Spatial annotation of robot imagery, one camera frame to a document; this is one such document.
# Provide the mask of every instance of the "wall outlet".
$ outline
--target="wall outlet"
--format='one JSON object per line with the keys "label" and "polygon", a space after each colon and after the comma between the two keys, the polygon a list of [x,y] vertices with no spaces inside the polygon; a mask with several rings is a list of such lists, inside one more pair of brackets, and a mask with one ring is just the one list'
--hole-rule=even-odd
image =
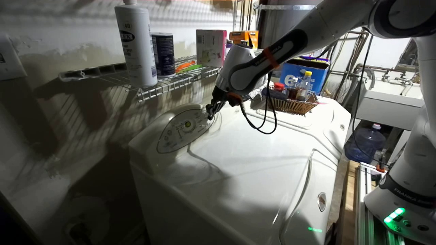
{"label": "wall outlet", "polygon": [[6,33],[0,33],[0,81],[26,76],[26,71],[9,36]]}

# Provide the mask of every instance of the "washing machine control panel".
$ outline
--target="washing machine control panel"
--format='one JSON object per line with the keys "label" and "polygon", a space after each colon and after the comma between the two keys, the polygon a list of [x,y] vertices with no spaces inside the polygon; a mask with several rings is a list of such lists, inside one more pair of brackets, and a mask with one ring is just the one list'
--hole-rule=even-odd
{"label": "washing machine control panel", "polygon": [[205,133],[214,120],[209,121],[208,113],[202,109],[177,114],[163,130],[157,143],[157,152],[173,152],[186,146]]}

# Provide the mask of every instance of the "wicker basket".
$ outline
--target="wicker basket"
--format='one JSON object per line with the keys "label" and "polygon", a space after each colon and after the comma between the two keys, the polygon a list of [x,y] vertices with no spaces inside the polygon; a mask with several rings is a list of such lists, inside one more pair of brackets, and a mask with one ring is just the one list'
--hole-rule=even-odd
{"label": "wicker basket", "polygon": [[318,100],[315,99],[313,95],[311,95],[311,98],[308,99],[308,101],[314,101],[312,102],[304,102],[304,101],[298,101],[298,100],[280,100],[280,99],[274,99],[271,98],[272,104],[274,105],[274,109],[281,112],[287,112],[287,113],[295,113],[304,115],[308,111],[310,111],[313,107],[318,105]]}

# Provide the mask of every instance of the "white washing machine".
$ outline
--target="white washing machine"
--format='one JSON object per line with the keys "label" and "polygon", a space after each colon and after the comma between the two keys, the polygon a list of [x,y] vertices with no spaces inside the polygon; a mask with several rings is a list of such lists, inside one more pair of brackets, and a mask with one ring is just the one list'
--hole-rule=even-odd
{"label": "white washing machine", "polygon": [[[324,244],[350,114],[319,101],[305,116],[277,112],[270,135],[239,107],[208,121],[199,104],[139,133],[130,162],[152,244]],[[250,103],[248,117],[260,125],[264,105]],[[273,128],[268,111],[262,129]]]}

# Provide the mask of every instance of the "white robotic arm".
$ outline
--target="white robotic arm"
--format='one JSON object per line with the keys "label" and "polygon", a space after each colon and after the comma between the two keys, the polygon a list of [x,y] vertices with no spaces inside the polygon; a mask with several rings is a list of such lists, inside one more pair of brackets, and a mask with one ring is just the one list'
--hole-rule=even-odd
{"label": "white robotic arm", "polygon": [[[436,83],[432,81],[436,78],[436,1],[324,0],[257,57],[249,47],[234,45],[206,106],[209,119],[230,93],[231,97],[248,94],[279,64],[329,45],[356,27],[383,38],[415,38],[426,103],[404,153],[380,186],[365,197],[365,204],[393,232],[436,244]],[[405,211],[397,220],[386,219],[398,208]]]}

